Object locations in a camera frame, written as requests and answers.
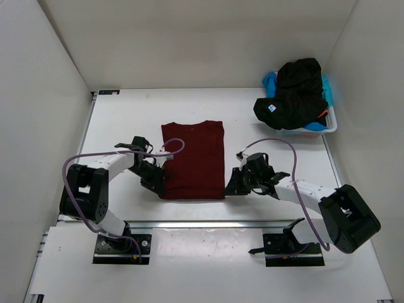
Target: white tabletop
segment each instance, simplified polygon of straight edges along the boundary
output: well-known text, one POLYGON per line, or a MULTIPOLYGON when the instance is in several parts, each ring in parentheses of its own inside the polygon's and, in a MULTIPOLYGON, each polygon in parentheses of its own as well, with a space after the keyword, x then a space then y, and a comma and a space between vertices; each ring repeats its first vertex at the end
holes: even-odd
MULTIPOLYGON (((226 182, 235 154, 275 132, 253 112, 258 88, 121 90, 97 97, 83 153, 109 151, 116 143, 144 136, 162 144, 161 124, 223 121, 226 182)), ((335 187, 321 138, 287 138, 297 149, 297 178, 335 187)), ((290 172, 292 152, 281 143, 260 143, 276 171, 290 172)), ((125 220, 280 220, 302 217, 299 206, 267 196, 228 197, 224 201, 163 201, 140 186, 130 172, 109 188, 109 208, 125 220)), ((326 266, 266 268, 260 229, 153 230, 150 264, 92 264, 95 234, 81 223, 51 228, 32 294, 49 302, 329 302, 368 303, 390 299, 370 242, 346 255, 332 247, 326 266)))
POLYGON ((173 302, 369 303, 390 299, 370 242, 346 255, 332 248, 326 266, 267 268, 258 229, 155 229, 150 264, 92 264, 95 234, 52 227, 31 293, 43 303, 173 302))
MULTIPOLYGON (((83 153, 106 152, 117 143, 144 136, 155 150, 163 143, 161 125, 223 121, 225 130, 225 182, 239 166, 235 154, 274 130, 259 122, 253 106, 264 97, 260 88, 121 90, 99 95, 83 145, 83 153)), ((336 187, 330 160, 321 137, 287 137, 297 149, 297 179, 336 187)), ((262 142, 249 153, 266 152, 275 171, 290 172, 293 155, 283 143, 262 142)), ((89 163, 94 158, 84 158, 89 163)), ((267 196, 227 197, 223 201, 165 201, 141 187, 140 179, 125 171, 109 184, 109 209, 124 220, 278 220, 302 216, 299 206, 267 196)))

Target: label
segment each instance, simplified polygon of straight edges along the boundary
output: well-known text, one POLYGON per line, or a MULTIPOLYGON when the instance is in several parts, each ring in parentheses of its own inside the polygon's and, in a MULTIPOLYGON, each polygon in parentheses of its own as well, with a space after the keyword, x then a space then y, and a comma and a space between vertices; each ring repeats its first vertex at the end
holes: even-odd
POLYGON ((268 109, 270 110, 270 112, 274 112, 276 109, 276 106, 271 104, 270 106, 268 106, 268 109))

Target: metal base plate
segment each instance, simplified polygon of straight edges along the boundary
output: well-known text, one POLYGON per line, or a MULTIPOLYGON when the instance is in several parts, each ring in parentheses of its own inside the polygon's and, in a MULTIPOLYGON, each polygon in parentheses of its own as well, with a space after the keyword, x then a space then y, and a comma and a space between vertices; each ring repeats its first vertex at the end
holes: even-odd
POLYGON ((141 264, 139 258, 134 258, 132 252, 120 253, 110 247, 104 241, 104 236, 98 235, 95 243, 93 264, 131 264, 131 265, 148 265, 150 261, 150 248, 152 246, 152 235, 150 234, 131 234, 140 246, 141 264))
POLYGON ((293 254, 294 251, 285 245, 287 239, 284 234, 264 234, 263 239, 266 267, 325 265, 320 244, 310 243, 309 246, 297 256, 269 259, 269 256, 293 254))

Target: wire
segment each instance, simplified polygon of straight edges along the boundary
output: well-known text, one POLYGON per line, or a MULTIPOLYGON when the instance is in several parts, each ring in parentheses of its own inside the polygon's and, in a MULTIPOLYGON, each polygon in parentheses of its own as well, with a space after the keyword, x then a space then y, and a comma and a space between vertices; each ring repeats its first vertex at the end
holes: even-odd
POLYGON ((278 138, 265 138, 265 139, 260 139, 260 140, 257 140, 257 141, 255 141, 255 142, 252 142, 250 145, 247 145, 247 146, 245 147, 245 149, 242 150, 242 152, 244 152, 247 148, 250 148, 250 147, 252 147, 253 145, 255 145, 255 144, 259 143, 259 142, 262 142, 262 141, 280 141, 280 142, 286 143, 286 144, 292 149, 292 152, 293 152, 293 155, 294 155, 294 163, 293 163, 293 169, 292 169, 292 182, 293 182, 293 185, 294 185, 294 188, 295 188, 295 192, 296 192, 296 195, 297 195, 297 199, 299 200, 299 203, 300 203, 300 205, 301 205, 301 207, 302 207, 302 210, 303 210, 303 212, 304 212, 304 215, 305 215, 305 217, 306 217, 306 220, 307 220, 307 222, 309 222, 309 225, 310 225, 310 227, 311 227, 311 230, 313 231, 314 235, 316 236, 318 242, 319 242, 320 245, 324 248, 325 251, 330 251, 330 244, 329 244, 329 243, 325 244, 324 241, 322 240, 322 238, 320 237, 318 231, 316 230, 316 228, 315 228, 315 226, 314 226, 314 224, 313 224, 313 222, 312 222, 312 220, 311 220, 311 218, 310 218, 310 215, 309 215, 309 213, 307 212, 306 206, 304 205, 302 195, 300 194, 300 191, 299 191, 299 187, 297 186, 296 177, 295 177, 296 166, 297 166, 297 154, 296 154, 296 149, 295 149, 295 148, 293 147, 293 145, 290 144, 288 141, 285 141, 285 140, 282 140, 282 139, 278 139, 278 138))
POLYGON ((284 258, 290 258, 290 257, 296 257, 298 254, 303 253, 306 248, 308 248, 310 245, 310 243, 307 243, 300 251, 298 252, 294 252, 293 254, 279 254, 276 256, 269 256, 269 257, 265 257, 265 259, 284 259, 284 258))
POLYGON ((62 178, 63 178, 63 183, 64 183, 64 187, 66 188, 66 192, 68 193, 68 196, 74 206, 74 208, 76 208, 77 214, 79 215, 79 217, 83 220, 84 224, 88 227, 88 229, 90 229, 92 232, 94 233, 102 233, 105 235, 108 235, 110 237, 113 238, 117 238, 117 239, 127 239, 130 240, 134 243, 134 245, 136 246, 136 248, 138 249, 139 252, 139 263, 141 263, 141 253, 140 253, 140 247, 139 244, 136 242, 136 240, 134 240, 132 237, 126 236, 126 235, 116 235, 116 234, 111 234, 109 232, 106 232, 103 229, 95 229, 91 226, 89 220, 85 217, 83 211, 81 210, 79 204, 77 203, 76 198, 74 197, 74 194, 70 188, 70 184, 68 181, 68 175, 67 175, 67 168, 68 165, 71 161, 78 159, 78 158, 85 158, 85 157, 95 157, 95 156, 107 156, 107 155, 115 155, 116 153, 119 154, 124 154, 124 153, 134 153, 136 155, 144 155, 146 157, 166 157, 166 156, 173 156, 179 152, 181 152, 184 147, 185 147, 185 142, 182 139, 179 138, 174 138, 171 140, 168 140, 164 145, 166 145, 167 143, 171 142, 171 141, 179 141, 182 143, 182 146, 180 149, 173 151, 172 153, 163 153, 163 154, 151 154, 151 153, 144 153, 142 151, 136 151, 136 150, 120 150, 120 151, 107 151, 104 153, 82 153, 81 155, 75 155, 72 156, 70 158, 68 158, 64 163, 63 163, 63 167, 62 167, 62 178))
MULTIPOLYGON (((151 150, 148 150, 147 152, 148 153, 152 153, 152 151, 153 151, 153 149, 154 149, 154 146, 153 145, 151 145, 151 144, 149 144, 150 146, 151 146, 151 150)), ((156 164, 156 162, 157 162, 157 160, 156 160, 156 158, 155 157, 152 157, 152 159, 153 159, 153 165, 155 165, 156 164)))
POLYGON ((132 259, 136 259, 136 246, 135 245, 131 245, 131 247, 133 248, 133 251, 132 251, 132 259))

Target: red t-shirt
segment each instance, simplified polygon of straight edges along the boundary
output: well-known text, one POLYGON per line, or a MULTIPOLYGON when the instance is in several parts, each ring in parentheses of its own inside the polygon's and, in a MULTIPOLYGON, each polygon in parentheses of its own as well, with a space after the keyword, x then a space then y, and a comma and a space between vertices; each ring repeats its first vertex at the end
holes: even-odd
MULTIPOLYGON (((224 129, 221 121, 194 125, 162 125, 164 142, 180 138, 185 148, 164 163, 163 199, 224 199, 224 129)), ((174 152, 181 143, 173 141, 165 150, 174 152)))

